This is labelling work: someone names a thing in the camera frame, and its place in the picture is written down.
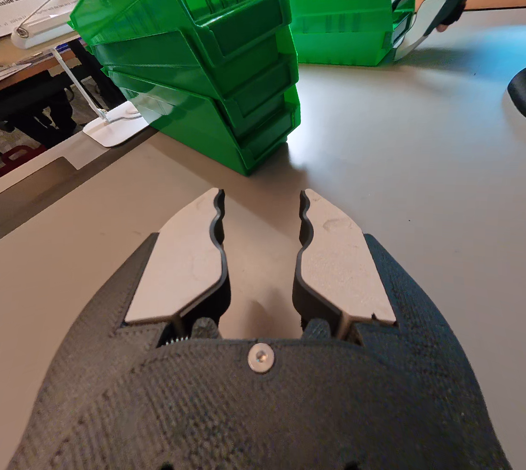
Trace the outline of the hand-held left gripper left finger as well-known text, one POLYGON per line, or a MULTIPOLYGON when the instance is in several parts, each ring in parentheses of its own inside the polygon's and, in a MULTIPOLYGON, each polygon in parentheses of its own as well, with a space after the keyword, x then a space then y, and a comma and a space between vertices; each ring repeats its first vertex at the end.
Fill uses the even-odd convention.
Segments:
POLYGON ((184 324, 192 324, 202 316, 219 323, 230 305, 224 216, 225 192, 211 188, 162 226, 125 323, 179 318, 184 324))

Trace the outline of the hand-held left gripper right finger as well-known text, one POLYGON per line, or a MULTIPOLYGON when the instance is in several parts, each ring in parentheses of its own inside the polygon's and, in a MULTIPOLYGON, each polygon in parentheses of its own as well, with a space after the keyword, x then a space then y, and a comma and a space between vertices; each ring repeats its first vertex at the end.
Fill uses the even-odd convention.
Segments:
POLYGON ((393 326, 395 312, 359 225, 312 189, 300 192, 301 248, 293 306, 302 330, 315 319, 345 339, 355 323, 393 326))

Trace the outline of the red case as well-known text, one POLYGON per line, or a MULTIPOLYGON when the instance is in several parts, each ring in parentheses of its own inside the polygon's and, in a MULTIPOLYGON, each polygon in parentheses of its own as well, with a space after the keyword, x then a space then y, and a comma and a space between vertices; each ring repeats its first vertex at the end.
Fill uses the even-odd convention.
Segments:
POLYGON ((5 153, 1 153, 0 176, 5 176, 45 151, 47 151, 47 148, 44 145, 39 145, 36 148, 27 145, 18 145, 5 153))

